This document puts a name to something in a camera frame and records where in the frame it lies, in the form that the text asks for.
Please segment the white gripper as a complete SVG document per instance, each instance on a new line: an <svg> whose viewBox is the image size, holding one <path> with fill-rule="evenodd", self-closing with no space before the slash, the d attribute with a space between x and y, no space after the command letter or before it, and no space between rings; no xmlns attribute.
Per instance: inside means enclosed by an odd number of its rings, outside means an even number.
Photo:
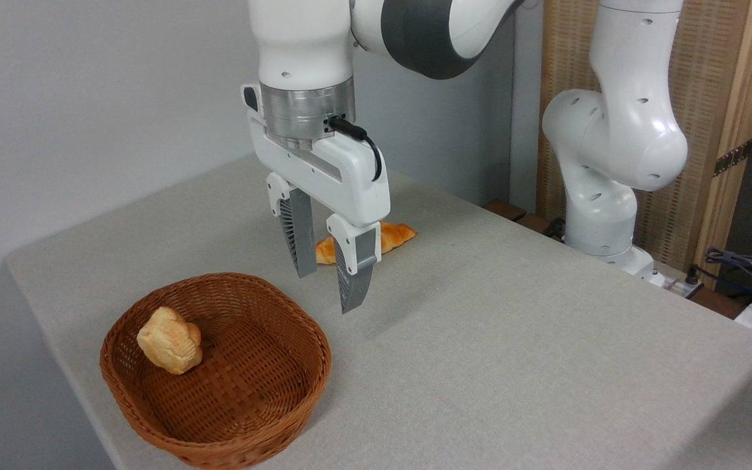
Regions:
<svg viewBox="0 0 752 470"><path fill-rule="evenodd" d="M381 261L380 220L390 211L384 159L367 142L336 129L355 119L352 84L283 90L241 88L251 139L266 178L272 214L279 218L301 279L317 271L311 197L336 214L326 220L334 238L342 313L361 306Z"/></svg>

